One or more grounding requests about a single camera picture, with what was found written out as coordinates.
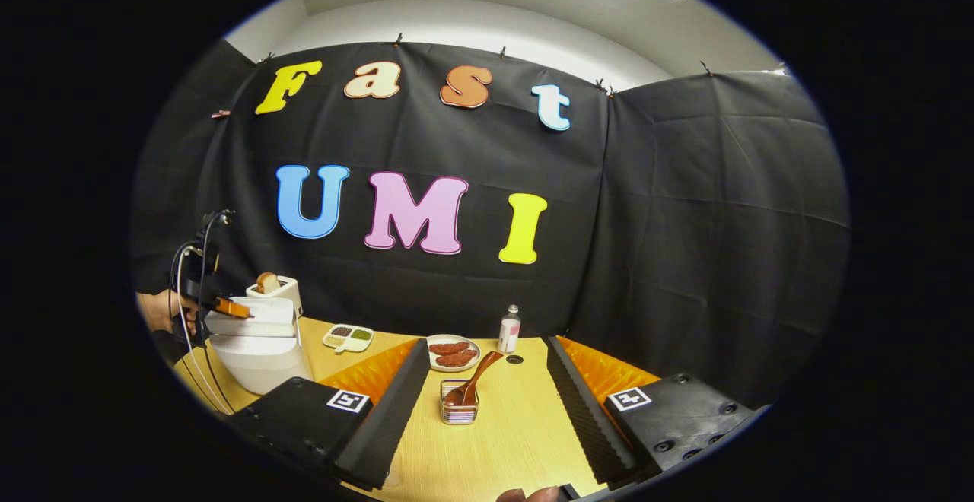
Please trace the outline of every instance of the white wall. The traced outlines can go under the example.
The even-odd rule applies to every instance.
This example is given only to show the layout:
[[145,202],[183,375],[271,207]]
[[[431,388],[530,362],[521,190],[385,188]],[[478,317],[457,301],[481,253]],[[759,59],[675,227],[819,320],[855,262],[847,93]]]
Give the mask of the white wall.
[[[265,17],[259,14],[254,20]],[[265,30],[234,33],[266,34]],[[382,0],[341,7],[306,17],[272,48],[256,48],[258,58],[355,42],[427,42],[501,52],[557,68],[617,91],[672,76],[640,55],[594,32],[535,12],[477,0]]]
[[277,52],[275,46],[307,20],[304,0],[278,0],[224,37],[250,61]]

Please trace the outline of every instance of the orange letter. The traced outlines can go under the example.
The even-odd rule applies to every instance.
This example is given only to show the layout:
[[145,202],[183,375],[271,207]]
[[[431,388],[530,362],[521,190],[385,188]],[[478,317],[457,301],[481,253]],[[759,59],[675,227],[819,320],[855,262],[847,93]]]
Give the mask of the orange letter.
[[401,68],[391,61],[369,62],[368,65],[355,69],[355,76],[345,84],[345,96],[352,99],[359,97],[376,97],[386,99],[399,91],[396,79],[399,78]]
[[462,106],[463,108],[477,108],[487,103],[487,88],[494,76],[490,70],[478,66],[460,65],[450,70],[446,75],[447,85],[439,90],[439,100],[443,104]]
[[258,104],[257,110],[254,113],[264,114],[264,113],[277,113],[278,110],[282,110],[285,107],[285,93],[288,97],[294,97],[294,94],[298,93],[301,89],[305,78],[305,72],[308,75],[317,75],[321,70],[321,61],[312,62],[302,62],[301,65],[290,65],[282,66],[275,73],[277,78],[274,79],[274,83],[271,84],[271,89],[267,92],[267,97],[264,97],[264,103]]

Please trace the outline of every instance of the bread slice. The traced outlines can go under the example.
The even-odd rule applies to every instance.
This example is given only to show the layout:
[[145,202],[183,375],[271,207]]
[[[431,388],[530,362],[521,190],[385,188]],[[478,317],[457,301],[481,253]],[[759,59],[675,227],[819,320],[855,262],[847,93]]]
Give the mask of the bread slice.
[[272,272],[264,272],[257,276],[257,293],[270,294],[281,288],[278,276]]

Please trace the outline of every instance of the wooden spoon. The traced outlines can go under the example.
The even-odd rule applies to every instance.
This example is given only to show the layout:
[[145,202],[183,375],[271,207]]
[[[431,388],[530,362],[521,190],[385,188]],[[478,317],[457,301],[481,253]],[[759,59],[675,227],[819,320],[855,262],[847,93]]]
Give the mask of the wooden spoon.
[[474,371],[470,380],[450,390],[446,398],[443,399],[443,404],[452,406],[476,404],[476,392],[473,391],[474,385],[477,384],[477,380],[483,374],[483,371],[487,370],[490,364],[500,360],[501,357],[504,357],[501,352],[491,350],[489,354],[484,356],[484,359],[480,360],[480,365],[477,366],[477,371]]

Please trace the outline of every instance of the human hand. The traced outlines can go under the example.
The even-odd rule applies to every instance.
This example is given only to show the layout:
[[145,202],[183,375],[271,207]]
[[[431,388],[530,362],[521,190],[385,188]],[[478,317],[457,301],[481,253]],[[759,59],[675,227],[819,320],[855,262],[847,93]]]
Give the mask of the human hand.
[[170,316],[170,310],[175,315],[182,307],[188,310],[186,313],[186,329],[190,335],[196,335],[196,313],[199,310],[196,302],[185,297],[180,299],[180,295],[175,291],[168,290],[168,288],[159,294],[139,293],[136,295],[138,298],[135,301],[138,303],[139,312],[142,312],[142,317],[145,318],[149,331],[173,332],[173,317]]
[[528,497],[524,496],[522,489],[512,488],[510,491],[501,492],[497,502],[558,502],[558,488],[542,488]]

